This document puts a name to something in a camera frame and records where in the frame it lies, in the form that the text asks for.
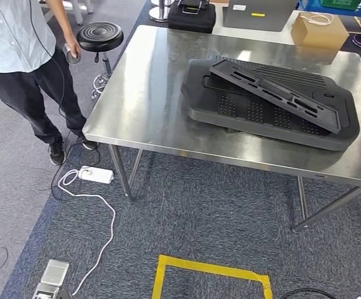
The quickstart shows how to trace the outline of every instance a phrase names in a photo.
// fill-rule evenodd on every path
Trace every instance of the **yellow floor marking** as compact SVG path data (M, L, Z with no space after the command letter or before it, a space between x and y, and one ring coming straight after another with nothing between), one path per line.
M270 289L270 283L268 275L260 275L248 270L211 265L209 263L199 263L194 262L192 260L182 260L177 259L176 257L168 257L166 255L160 254L159 256L159 264L157 265L157 271L156 273L156 279L154 280L154 286L153 288L153 295L151 299L161 298L161 290L162 289L162 284L164 282L165 266L172 266L187 270L200 271L261 282L264 288L264 298L273 298L272 290Z
M358 19L358 17L354 17L355 18L355 21L356 21L356 23L358 23L358 25L361 28L361 22L359 19Z

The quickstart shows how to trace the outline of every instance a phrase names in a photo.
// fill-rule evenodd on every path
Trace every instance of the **paper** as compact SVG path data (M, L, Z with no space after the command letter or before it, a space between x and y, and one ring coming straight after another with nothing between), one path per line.
M245 11L247 6L245 5L233 5L234 11Z

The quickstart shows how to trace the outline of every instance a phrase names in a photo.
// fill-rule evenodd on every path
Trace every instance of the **black stool seat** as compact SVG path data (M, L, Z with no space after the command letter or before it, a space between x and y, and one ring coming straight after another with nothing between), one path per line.
M89 52L107 52L117 48L124 40L119 25L110 22L95 22L85 25L76 34L79 46Z

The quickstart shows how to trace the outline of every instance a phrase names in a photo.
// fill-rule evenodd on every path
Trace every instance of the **white extension cord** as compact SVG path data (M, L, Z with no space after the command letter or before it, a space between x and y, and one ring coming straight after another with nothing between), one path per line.
M308 20L308 23L315 24L315 25L320 25L320 26L330 25L334 19L334 16L332 15L332 14L325 14L325 13L320 13L320 12L312 12L312 14L313 14L313 16L310 16L310 17L306 17L306 16L302 16L302 15L301 17L303 18L303 19ZM320 22L320 21L318 21L318 20L314 20L314 18L318 18L318 17L326 19L327 22Z
M76 293L78 293L78 291L79 291L79 289L85 281L85 279L87 279L91 273L92 273L94 269L96 269L97 267L97 265L100 261L101 255L103 254L104 249L106 249L106 247L107 247L114 238L114 233L113 233L113 226L114 225L114 220L116 219L116 211L113 208L112 208L112 206L108 204L104 198L103 198L100 195L73 194L73 193L71 193L71 192L70 192L67 189L64 189L63 186L60 185L60 183L63 183L64 186L68 186L68 185L73 183L73 181L75 181L77 177L82 178L82 177L82 172L84 172L84 171L88 171L87 168L85 168L85 166L83 166L79 171L76 170L76 169L73 169L73 170L68 171L67 173L66 173L61 179L59 180L59 182L57 183L57 186L59 186L59 188L60 188L61 190L63 190L63 191L64 191L67 194L70 194L71 196L74 196L74 197L98 197L98 198L101 199L102 201L104 201L104 204L106 204L106 206L108 206L110 210L113 211L113 220L112 220L112 224L110 226L110 230L111 230L110 231L111 232L110 239L108 240L106 244L104 244L104 246L103 246L101 248L100 253L99 253L99 257L97 258L97 261L96 262L96 264L94 267L92 267L91 270L89 270L85 276L84 276L84 278L82 278L82 280L81 280L81 282L79 283L78 288L76 288L76 290L74 293L72 294L73 296L76 295ZM68 178L69 176L72 175L72 174L74 174L74 177L73 179L71 179L70 182L66 182L66 179Z

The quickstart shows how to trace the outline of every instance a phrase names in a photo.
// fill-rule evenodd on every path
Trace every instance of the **person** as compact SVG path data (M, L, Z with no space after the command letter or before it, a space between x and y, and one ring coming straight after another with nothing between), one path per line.
M62 0L47 3L72 55L80 55ZM41 89L58 103L67 128L82 138L86 149L97 146L82 134L86 119L79 109L69 64L56 46L40 5L36 0L0 0L0 99L28 120L35 136L49 145L51 161L61 165L63 137L46 115Z

